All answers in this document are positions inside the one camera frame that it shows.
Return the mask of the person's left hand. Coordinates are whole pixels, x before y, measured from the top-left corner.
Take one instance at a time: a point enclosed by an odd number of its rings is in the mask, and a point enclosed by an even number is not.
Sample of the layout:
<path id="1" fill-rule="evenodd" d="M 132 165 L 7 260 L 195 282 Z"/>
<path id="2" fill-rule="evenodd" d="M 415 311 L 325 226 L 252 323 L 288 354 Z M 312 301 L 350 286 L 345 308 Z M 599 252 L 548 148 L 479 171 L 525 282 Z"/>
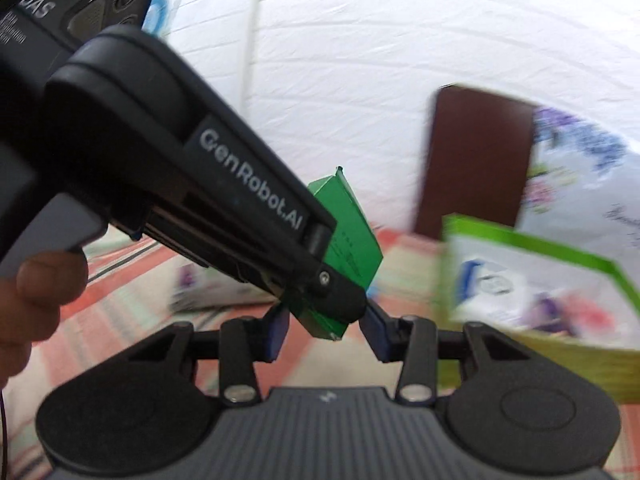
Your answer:
<path id="1" fill-rule="evenodd" d="M 60 325 L 61 308 L 78 299 L 88 282 L 81 250 L 44 252 L 24 261 L 15 278 L 1 281 L 1 383 L 28 364 L 32 345 Z"/>

